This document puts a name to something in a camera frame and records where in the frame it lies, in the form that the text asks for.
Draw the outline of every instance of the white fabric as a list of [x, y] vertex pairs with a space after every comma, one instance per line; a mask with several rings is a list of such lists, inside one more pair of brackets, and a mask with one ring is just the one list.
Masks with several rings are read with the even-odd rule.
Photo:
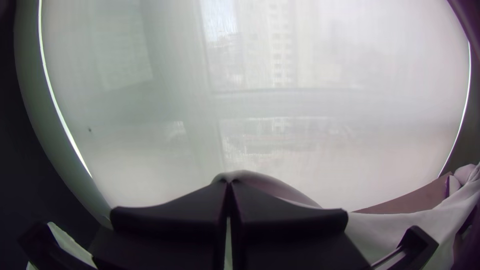
[[417, 225], [438, 243], [425, 270], [450, 269], [455, 234], [467, 219], [480, 196], [477, 165], [465, 185], [431, 210], [405, 214], [349, 213], [346, 234], [365, 258], [373, 263], [393, 251], [405, 231]]
[[448, 196], [451, 196], [455, 192], [457, 192], [460, 188], [462, 187], [462, 184], [460, 184], [459, 180], [453, 176], [450, 175], [448, 177]]

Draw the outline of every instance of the dark background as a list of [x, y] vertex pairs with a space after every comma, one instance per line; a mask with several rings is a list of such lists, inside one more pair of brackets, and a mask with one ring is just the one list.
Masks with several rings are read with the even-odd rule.
[[84, 248], [99, 223], [45, 155], [30, 124], [14, 58], [15, 0], [0, 0], [0, 269], [27, 267], [17, 238], [33, 223], [56, 223]]

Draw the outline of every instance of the white cloth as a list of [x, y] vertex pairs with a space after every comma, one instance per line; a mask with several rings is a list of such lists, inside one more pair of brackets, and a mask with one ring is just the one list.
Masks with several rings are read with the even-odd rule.
[[405, 231], [417, 225], [439, 243], [424, 269], [450, 269], [455, 234], [480, 196], [479, 168], [480, 164], [472, 168], [465, 185], [431, 210], [403, 214], [348, 213], [345, 232], [373, 263], [393, 251]]

